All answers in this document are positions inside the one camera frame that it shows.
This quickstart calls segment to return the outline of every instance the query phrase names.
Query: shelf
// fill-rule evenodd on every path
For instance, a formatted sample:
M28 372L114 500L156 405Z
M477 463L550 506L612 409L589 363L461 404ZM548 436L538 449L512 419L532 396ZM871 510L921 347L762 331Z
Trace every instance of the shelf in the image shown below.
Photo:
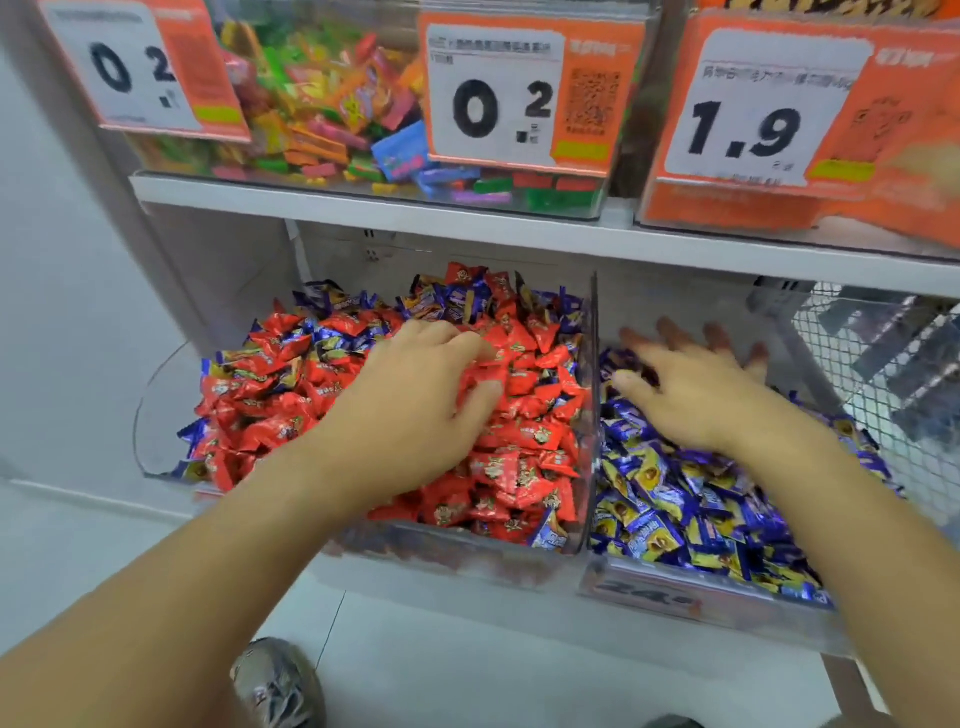
M661 231L634 225L634 201L610 199L599 220L571 222L154 174L131 177L141 203L501 243L757 276L910 293L960 294L960 251L832 218L801 241Z

